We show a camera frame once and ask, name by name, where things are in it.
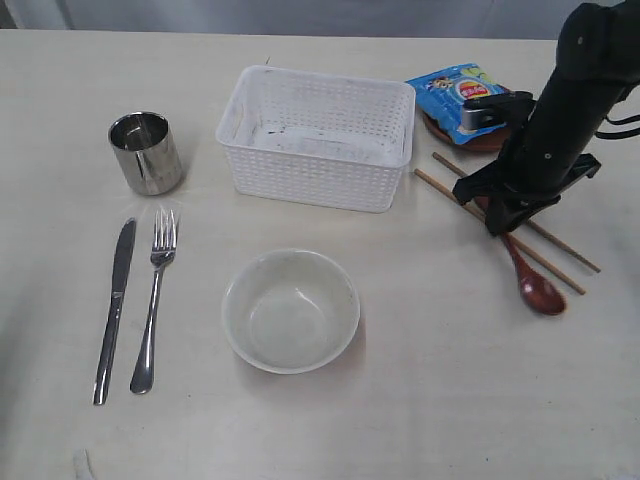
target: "snack package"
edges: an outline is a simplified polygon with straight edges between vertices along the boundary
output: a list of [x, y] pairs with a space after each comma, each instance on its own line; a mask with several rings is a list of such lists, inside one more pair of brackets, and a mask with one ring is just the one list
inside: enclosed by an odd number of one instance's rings
[[475, 63], [445, 68], [408, 80], [407, 83], [415, 88], [416, 102], [420, 108], [436, 120], [440, 128], [458, 145], [504, 126], [495, 125], [470, 131], [460, 124], [465, 100], [507, 91], [494, 83]]

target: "table knife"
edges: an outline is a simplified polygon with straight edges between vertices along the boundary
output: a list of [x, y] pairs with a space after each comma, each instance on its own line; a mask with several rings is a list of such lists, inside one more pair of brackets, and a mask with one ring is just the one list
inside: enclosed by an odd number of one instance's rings
[[109, 380], [111, 379], [111, 367], [113, 355], [116, 351], [116, 338], [118, 337], [118, 325], [124, 300], [124, 290], [127, 287], [129, 266], [133, 255], [133, 245], [136, 238], [136, 219], [130, 218], [122, 227], [116, 253], [113, 259], [113, 273], [111, 275], [111, 303], [107, 327], [102, 339], [102, 350], [96, 373], [96, 383], [93, 386], [93, 404], [104, 405], [109, 393]]

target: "table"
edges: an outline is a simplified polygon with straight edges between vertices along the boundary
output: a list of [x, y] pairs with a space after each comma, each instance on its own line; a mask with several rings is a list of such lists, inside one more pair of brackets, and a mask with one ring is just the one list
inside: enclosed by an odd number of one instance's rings
[[[594, 140], [604, 164], [537, 217], [601, 274], [522, 232], [588, 290], [560, 319], [516, 293], [499, 242], [407, 174], [367, 214], [237, 194], [214, 131], [252, 64], [405, 80], [475, 61], [539, 94], [554, 42], [0, 32], [0, 478], [72, 478], [86, 448], [116, 478], [595, 479], [640, 472], [640, 162], [637, 140]], [[635, 113], [637, 94], [614, 116]], [[169, 119], [188, 167], [161, 198], [127, 187], [106, 138], [123, 113]], [[416, 122], [431, 152], [473, 171]], [[156, 383], [129, 392], [149, 300], [153, 212], [181, 210], [165, 275]], [[121, 225], [137, 245], [109, 399], [91, 405]], [[363, 319], [335, 362], [299, 376], [236, 358], [220, 302], [251, 258], [304, 247], [338, 261]]]

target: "basket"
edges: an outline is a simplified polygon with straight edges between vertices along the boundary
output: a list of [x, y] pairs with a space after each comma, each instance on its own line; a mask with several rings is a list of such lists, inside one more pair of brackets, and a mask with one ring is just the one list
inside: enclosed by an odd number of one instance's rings
[[411, 160], [414, 105], [405, 83], [253, 66], [216, 138], [240, 193], [384, 212]]

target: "chopstick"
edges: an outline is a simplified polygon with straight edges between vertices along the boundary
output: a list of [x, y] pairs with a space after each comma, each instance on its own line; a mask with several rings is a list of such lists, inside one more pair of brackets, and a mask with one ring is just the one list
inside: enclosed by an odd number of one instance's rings
[[[416, 168], [413, 171], [413, 173], [415, 173], [418, 177], [420, 177], [422, 180], [427, 182], [433, 188], [438, 190], [440, 193], [442, 193], [449, 200], [451, 200], [452, 202], [456, 203], [457, 205], [460, 205], [458, 203], [458, 200], [456, 200], [456, 197], [453, 196], [453, 193], [451, 193], [447, 189], [447, 187], [442, 185], [436, 179], [430, 177], [429, 175], [427, 175], [426, 173], [424, 173], [422, 170], [420, 170], [418, 168]], [[478, 220], [480, 220], [482, 223], [484, 223], [484, 214], [482, 212], [480, 212], [480, 210], [478, 210], [476, 207], [472, 207], [469, 204], [461, 205], [461, 206], [467, 212], [469, 212], [471, 215], [473, 215]], [[524, 253], [526, 253], [529, 257], [531, 257], [537, 263], [542, 265], [549, 272], [551, 272], [557, 278], [562, 280], [564, 283], [566, 283], [569, 287], [571, 287], [573, 290], [578, 292], [580, 295], [584, 295], [585, 293], [587, 293], [587, 291], [584, 288], [582, 288], [580, 285], [578, 285], [574, 280], [572, 280], [567, 274], [562, 272], [558, 267], [556, 267], [555, 265], [550, 263], [548, 260], [543, 258], [539, 253], [537, 253], [535, 250], [533, 250], [529, 245], [527, 245], [526, 243], [523, 243], [520, 239], [514, 237], [513, 235], [510, 235], [508, 233], [505, 233], [505, 235], [507, 235], [507, 236], [509, 236], [511, 238], [511, 240], [516, 245], [516, 247], [518, 247], [520, 250], [522, 250]]]
[[[459, 168], [457, 165], [454, 165], [453, 163], [451, 163], [449, 160], [447, 160], [446, 158], [444, 158], [442, 155], [440, 155], [437, 152], [433, 152], [432, 154], [433, 158], [435, 158], [436, 160], [438, 160], [442, 165], [444, 165], [445, 167], [447, 167], [449, 170], [451, 170], [453, 173], [455, 173], [456, 175], [458, 175], [459, 177], [463, 178], [467, 176], [467, 173], [462, 170], [461, 168]], [[567, 245], [566, 243], [564, 243], [562, 240], [560, 240], [558, 237], [556, 237], [553, 233], [549, 232], [548, 230], [546, 230], [545, 228], [541, 227], [540, 225], [538, 225], [536, 222], [534, 222], [531, 219], [525, 220], [525, 225], [527, 225], [529, 228], [531, 228], [534, 232], [538, 233], [541, 237], [549, 240], [551, 243], [553, 243], [556, 247], [558, 247], [560, 250], [568, 253], [569, 255], [571, 255], [573, 258], [575, 258], [576, 260], [578, 260], [579, 262], [581, 262], [582, 264], [584, 264], [585, 266], [589, 267], [591, 270], [593, 270], [596, 273], [600, 273], [602, 270], [600, 269], [600, 267], [598, 267], [597, 265], [595, 265], [594, 263], [592, 263], [591, 261], [589, 261], [587, 258], [585, 258], [584, 256], [582, 256], [580, 253], [578, 253], [577, 251], [575, 251], [573, 248], [571, 248], [569, 245]]]

